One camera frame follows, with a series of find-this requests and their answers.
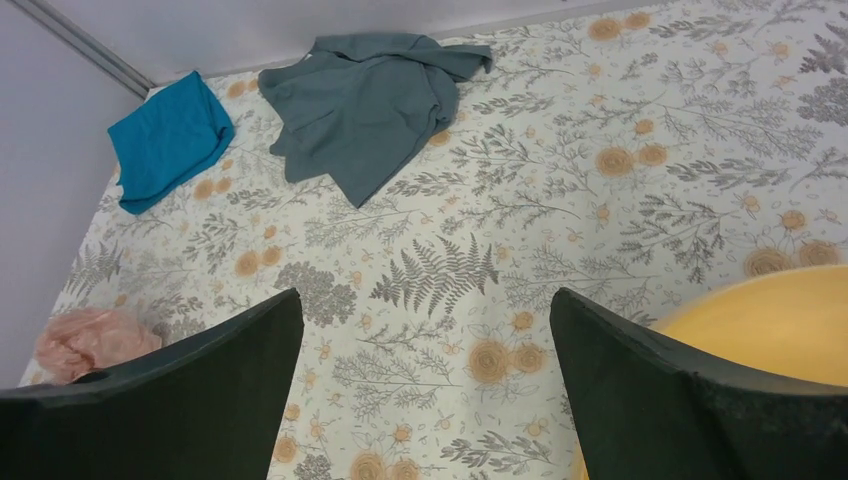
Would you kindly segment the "pink plastic trash bag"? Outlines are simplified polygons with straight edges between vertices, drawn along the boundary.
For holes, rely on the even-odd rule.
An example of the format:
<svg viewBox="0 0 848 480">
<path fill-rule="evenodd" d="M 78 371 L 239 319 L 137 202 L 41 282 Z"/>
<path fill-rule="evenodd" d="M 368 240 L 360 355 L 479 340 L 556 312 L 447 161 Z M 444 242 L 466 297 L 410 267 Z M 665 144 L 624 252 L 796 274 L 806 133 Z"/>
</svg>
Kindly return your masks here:
<svg viewBox="0 0 848 480">
<path fill-rule="evenodd" d="M 162 338 L 130 314 L 87 307 L 51 319 L 35 342 L 34 359 L 56 383 L 69 384 L 162 346 Z"/>
</svg>

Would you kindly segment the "yellow plastic trash bin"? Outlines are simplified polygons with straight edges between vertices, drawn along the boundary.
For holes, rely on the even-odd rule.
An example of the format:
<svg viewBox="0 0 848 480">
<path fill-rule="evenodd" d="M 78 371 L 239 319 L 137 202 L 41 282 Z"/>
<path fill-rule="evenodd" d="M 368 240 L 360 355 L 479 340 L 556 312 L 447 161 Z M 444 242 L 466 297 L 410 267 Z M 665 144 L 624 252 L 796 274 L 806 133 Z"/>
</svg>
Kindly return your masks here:
<svg viewBox="0 0 848 480">
<path fill-rule="evenodd" d="M 847 270 L 790 270 L 712 293 L 659 330 L 722 359 L 847 391 Z"/>
</svg>

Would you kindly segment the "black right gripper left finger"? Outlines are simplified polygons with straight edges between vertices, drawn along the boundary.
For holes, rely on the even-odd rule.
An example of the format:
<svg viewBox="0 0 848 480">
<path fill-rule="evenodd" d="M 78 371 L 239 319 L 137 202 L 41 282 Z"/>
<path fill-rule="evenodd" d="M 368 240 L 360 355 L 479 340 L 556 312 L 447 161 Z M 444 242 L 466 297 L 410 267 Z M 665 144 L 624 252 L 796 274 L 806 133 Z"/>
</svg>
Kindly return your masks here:
<svg viewBox="0 0 848 480">
<path fill-rule="evenodd" d="M 5 479 L 263 479 L 304 333 L 295 289 L 61 386 L 1 394 Z"/>
</svg>

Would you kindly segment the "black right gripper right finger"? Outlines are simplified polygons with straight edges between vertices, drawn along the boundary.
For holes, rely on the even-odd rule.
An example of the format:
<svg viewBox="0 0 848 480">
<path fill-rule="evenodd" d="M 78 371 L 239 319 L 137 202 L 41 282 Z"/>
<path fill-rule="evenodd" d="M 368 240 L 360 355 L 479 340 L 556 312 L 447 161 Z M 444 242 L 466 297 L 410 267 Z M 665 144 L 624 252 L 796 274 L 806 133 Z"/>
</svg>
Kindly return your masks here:
<svg viewBox="0 0 848 480">
<path fill-rule="evenodd" d="M 843 479 L 847 391 L 743 366 L 567 288 L 550 327 L 593 479 Z"/>
</svg>

